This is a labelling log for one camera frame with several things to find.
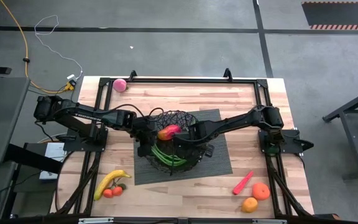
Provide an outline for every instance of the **gray floor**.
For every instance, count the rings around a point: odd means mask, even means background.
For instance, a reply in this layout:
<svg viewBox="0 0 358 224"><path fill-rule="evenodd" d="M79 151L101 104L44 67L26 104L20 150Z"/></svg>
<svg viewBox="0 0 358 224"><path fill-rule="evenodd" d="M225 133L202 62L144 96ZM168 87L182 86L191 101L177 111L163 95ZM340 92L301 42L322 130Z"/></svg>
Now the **gray floor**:
<svg viewBox="0 0 358 224"><path fill-rule="evenodd" d="M83 27L199 27L256 28L251 0L6 0L23 25L35 25L56 14L62 26ZM308 29L300 1L259 0L266 29ZM14 25L0 5L0 25ZM30 48L30 76L39 85L58 89L78 67L42 47L26 32ZM321 117L358 95L358 35L267 35L273 75L284 78L293 118L302 137L315 143L305 153L306 175L316 213L337 213L358 220L358 180L341 176L358 170L342 124L323 123ZM221 76L229 67L236 77L266 77L257 34L186 33L54 33L47 44L79 61L85 75ZM24 45L20 33L0 31L0 66L23 77ZM29 92L12 138L14 144L44 138L33 125L37 95ZM48 124L50 134L65 128ZM32 192L21 196L24 215L34 211Z"/></svg>

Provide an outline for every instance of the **gray mat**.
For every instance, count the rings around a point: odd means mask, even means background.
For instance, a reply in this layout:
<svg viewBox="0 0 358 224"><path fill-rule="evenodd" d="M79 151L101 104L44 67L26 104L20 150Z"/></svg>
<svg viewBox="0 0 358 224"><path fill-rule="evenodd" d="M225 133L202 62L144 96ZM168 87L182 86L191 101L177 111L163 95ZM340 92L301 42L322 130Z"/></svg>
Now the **gray mat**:
<svg viewBox="0 0 358 224"><path fill-rule="evenodd" d="M189 112L199 121L211 120L218 121L221 119L219 110L206 110ZM176 173L170 176L168 173L157 170L152 167L146 158L137 156L134 151L135 164L135 185L151 184L173 180L184 180L199 177L210 177L215 175L232 174L229 151L227 150L226 138L223 134L210 142L215 147L212 158L204 156L192 170ZM134 143L134 149L139 147L139 143Z"/></svg>

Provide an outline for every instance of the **pink ball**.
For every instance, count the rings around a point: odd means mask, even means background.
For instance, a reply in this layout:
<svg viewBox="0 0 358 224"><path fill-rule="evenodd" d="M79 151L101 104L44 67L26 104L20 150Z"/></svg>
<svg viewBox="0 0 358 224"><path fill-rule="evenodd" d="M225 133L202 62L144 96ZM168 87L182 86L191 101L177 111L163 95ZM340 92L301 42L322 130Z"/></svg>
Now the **pink ball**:
<svg viewBox="0 0 358 224"><path fill-rule="evenodd" d="M118 78L112 83L112 87L117 92L124 92L127 89L127 82L121 78Z"/></svg>

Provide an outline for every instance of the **black mat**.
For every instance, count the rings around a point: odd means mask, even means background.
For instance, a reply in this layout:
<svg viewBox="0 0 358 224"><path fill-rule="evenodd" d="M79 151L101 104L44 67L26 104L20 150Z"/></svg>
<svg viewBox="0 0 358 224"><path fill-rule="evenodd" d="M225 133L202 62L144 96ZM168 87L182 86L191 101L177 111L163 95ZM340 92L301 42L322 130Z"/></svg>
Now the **black mat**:
<svg viewBox="0 0 358 224"><path fill-rule="evenodd" d="M221 119L219 110L194 111L189 113L194 115L199 121L217 121ZM146 158L138 157L136 151L134 151L135 185L232 174L229 151L227 150L224 135L221 134L212 140L210 144L215 147L213 157L204 156L201 162L192 168L192 170L176 173L172 176L152 167ZM138 147L139 144L135 142L134 149Z"/></svg>
<svg viewBox="0 0 358 224"><path fill-rule="evenodd" d="M358 2L303 2L302 8L312 29L358 29Z"/></svg>

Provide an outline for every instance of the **yellow cable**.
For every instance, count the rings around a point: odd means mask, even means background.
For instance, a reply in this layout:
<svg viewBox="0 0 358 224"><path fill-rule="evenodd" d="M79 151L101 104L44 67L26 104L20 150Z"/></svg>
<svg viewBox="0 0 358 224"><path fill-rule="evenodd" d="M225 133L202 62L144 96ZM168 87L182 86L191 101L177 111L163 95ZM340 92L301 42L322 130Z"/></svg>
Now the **yellow cable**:
<svg viewBox="0 0 358 224"><path fill-rule="evenodd" d="M2 5L5 7L6 11L11 15L12 19L15 21L17 27L19 28L20 30L20 33L22 34L23 36L23 40L24 40L24 45L25 45L25 58L26 59L29 59L29 48L27 46L27 39L25 38L25 35L23 33L23 30L22 30L22 27L19 25L19 23L17 22L16 18L13 16L13 14L11 13L11 11L9 10L9 8L5 5L4 1L3 0L0 0L0 2L2 3ZM29 63L28 62L24 62L25 63L25 66L24 66L24 73L25 73L25 76L30 79L29 77L29 74L27 73L27 68L29 66ZM37 89L45 92L45 93L49 93L49 94L58 94L58 93L63 93L64 91L67 91L66 88L64 88L63 90L61 91L49 91L49 90L45 90L41 87L39 87L38 85L36 85L31 79L30 79L30 82L31 84L33 84L33 86L35 86Z"/></svg>

